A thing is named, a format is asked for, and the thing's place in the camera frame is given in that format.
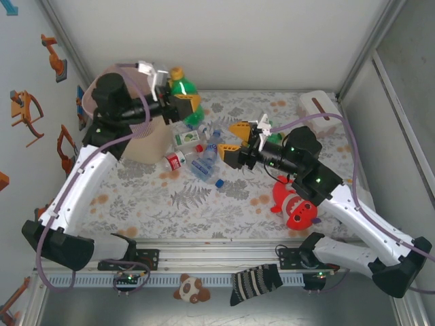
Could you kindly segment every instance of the clear plastic bottle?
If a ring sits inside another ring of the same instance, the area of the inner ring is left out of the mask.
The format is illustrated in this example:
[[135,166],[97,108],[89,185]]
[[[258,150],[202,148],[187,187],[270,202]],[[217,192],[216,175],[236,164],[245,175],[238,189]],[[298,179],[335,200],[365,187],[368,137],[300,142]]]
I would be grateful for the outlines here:
[[183,165],[191,163],[191,161],[197,158],[198,154],[203,150],[204,147],[202,145],[197,145],[195,147],[183,149],[183,151],[175,151],[166,155],[158,164],[165,171],[174,171],[181,168]]
[[214,130],[211,135],[207,148],[204,151],[203,159],[210,161],[212,164],[218,158],[218,144],[222,144],[224,141],[220,138],[220,130]]
[[197,158],[189,163],[189,168],[205,183],[214,184],[218,188],[224,185],[224,181],[214,175],[214,169],[208,160]]

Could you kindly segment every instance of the small bear toy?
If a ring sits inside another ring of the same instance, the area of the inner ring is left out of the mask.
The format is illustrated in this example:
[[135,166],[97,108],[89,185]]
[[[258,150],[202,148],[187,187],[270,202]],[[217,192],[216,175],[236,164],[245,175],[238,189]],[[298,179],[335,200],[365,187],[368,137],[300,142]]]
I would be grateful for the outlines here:
[[181,286],[174,293],[174,298],[192,304],[198,301],[206,302],[210,300],[210,291],[203,287],[203,283],[197,277],[182,274],[180,277]]

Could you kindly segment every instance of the clown fish plush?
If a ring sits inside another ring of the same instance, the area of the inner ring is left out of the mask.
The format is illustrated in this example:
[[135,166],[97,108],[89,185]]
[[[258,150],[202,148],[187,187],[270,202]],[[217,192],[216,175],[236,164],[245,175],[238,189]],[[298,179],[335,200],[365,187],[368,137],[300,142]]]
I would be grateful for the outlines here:
[[320,219],[317,218],[317,207],[296,193],[292,188],[293,181],[287,181],[282,175],[279,175],[278,179],[281,182],[276,182],[273,186],[275,206],[271,208],[271,212],[282,212],[285,224],[296,231],[305,230],[313,223],[320,223]]

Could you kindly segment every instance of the striped sock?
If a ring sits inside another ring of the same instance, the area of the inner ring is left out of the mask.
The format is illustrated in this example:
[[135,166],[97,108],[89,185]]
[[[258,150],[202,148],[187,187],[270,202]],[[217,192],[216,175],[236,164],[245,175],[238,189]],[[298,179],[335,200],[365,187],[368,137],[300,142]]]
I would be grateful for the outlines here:
[[231,279],[230,305],[232,307],[252,297],[276,290],[283,284],[277,264],[264,264],[243,270],[233,274]]

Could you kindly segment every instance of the metal floor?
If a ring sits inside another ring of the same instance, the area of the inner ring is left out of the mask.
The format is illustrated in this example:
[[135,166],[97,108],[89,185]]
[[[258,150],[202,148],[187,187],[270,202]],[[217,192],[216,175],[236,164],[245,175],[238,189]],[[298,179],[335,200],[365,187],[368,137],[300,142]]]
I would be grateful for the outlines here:
[[[329,280],[333,285],[336,276]],[[392,326],[391,299],[373,282],[350,274],[337,291],[307,295],[300,287],[278,290],[230,307],[231,288],[210,288],[211,299],[196,305],[173,298],[175,288],[149,288],[130,297],[111,289],[48,293],[41,326]]]

